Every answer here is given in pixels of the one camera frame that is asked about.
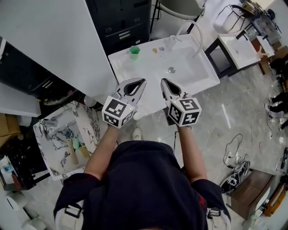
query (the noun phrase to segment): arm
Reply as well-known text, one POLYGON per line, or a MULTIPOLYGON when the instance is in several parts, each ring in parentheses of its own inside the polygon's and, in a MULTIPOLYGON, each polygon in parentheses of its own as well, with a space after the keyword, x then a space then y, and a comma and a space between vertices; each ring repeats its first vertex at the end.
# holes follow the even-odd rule
POLYGON ((178 132, 188 180, 193 183, 199 179, 207 179, 205 164, 190 127, 178 127, 178 132))
POLYGON ((119 129, 114 126, 109 126, 94 153, 88 160, 84 173, 91 174, 99 180, 103 178, 109 165, 118 136, 119 129))

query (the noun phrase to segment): shoulder strap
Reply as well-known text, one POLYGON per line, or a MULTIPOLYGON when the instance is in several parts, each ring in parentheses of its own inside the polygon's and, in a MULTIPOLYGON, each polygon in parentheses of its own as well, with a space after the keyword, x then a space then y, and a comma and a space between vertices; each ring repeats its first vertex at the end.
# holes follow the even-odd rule
POLYGON ((207 208, 208 230, 231 230, 231 223, 227 215, 218 208, 207 208))
POLYGON ((81 200, 60 209, 55 217, 56 230, 81 230, 84 221, 83 203, 84 200, 81 200))

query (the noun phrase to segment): marble countertop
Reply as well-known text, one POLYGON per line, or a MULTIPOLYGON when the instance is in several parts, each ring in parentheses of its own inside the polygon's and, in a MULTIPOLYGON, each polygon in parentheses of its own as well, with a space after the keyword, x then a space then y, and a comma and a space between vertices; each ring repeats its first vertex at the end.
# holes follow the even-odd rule
POLYGON ((89 158, 79 150, 75 150, 78 164, 73 164, 66 140, 82 139, 89 154, 92 154, 100 138, 96 110, 73 101, 45 119, 55 119, 58 122, 56 126, 47 127, 48 140, 40 132, 40 123, 35 124, 33 128, 42 157, 53 180, 83 172, 89 158), (71 133, 70 137, 66 136, 67 131, 71 133))

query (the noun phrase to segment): marble floor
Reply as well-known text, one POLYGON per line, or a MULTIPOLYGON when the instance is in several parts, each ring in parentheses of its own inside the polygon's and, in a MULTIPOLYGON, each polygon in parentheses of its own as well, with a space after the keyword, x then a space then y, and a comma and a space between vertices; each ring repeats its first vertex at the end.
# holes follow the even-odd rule
MULTIPOLYGON (((207 1, 205 15, 198 21, 205 34, 204 48, 219 34, 217 27, 215 29, 213 26, 217 14, 225 5, 235 1, 238 0, 207 1)), ((177 32, 183 20, 169 17, 162 13, 162 18, 154 24, 152 36, 167 37, 177 32)), ((197 37, 195 28, 192 33, 197 37)), ((220 184, 231 173, 231 169, 224 167, 223 156, 226 144, 238 133, 243 135, 238 154, 242 157, 247 154, 252 168, 279 175, 275 168, 288 141, 285 132, 278 129, 279 119, 268 121, 271 128, 267 126, 269 117, 264 109, 264 103, 269 102, 267 95, 278 93, 276 77, 261 74, 259 67, 255 66, 230 78, 224 77, 219 85, 195 95, 202 107, 202 114, 192 127, 192 132, 202 152, 209 180, 220 184)), ((173 148, 176 127, 167 125, 162 111, 137 122, 129 122, 121 129, 119 142, 130 140, 135 127, 140 128, 143 140, 163 142, 173 148)), ((227 152, 235 153, 239 141, 240 138, 234 140, 227 152)), ((183 166, 178 134, 175 156, 180 166, 183 166)), ((49 229, 54 229, 52 210, 61 188, 61 181, 53 181, 49 177, 25 193, 30 201, 28 208, 35 210, 49 229)), ((243 219, 231 210, 230 214, 232 229, 242 229, 243 219)))

